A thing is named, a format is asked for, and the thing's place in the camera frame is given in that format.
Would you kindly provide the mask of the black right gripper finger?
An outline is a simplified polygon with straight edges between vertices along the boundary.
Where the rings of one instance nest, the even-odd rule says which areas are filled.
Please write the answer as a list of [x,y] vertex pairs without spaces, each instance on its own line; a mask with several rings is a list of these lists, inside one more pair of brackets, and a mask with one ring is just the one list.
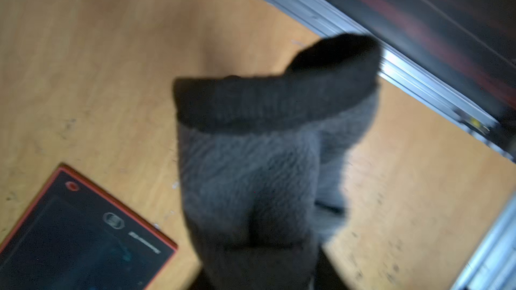
[[319,248],[318,260],[314,274],[315,290],[350,290],[351,288],[340,277],[325,251]]

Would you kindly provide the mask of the red drawing tablet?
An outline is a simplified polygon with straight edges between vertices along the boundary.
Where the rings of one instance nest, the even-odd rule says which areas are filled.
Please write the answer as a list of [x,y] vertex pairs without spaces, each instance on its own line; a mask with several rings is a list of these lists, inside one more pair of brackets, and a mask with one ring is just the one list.
[[177,244],[60,164],[1,244],[2,289],[146,289]]

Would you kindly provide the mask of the dark grey wiping cloth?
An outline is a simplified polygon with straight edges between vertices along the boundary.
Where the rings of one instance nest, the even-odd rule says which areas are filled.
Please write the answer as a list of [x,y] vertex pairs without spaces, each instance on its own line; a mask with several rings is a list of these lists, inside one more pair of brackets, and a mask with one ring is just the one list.
[[202,264],[193,289],[314,289],[347,217],[341,174],[379,102],[377,72],[323,39],[281,75],[173,83],[181,202]]

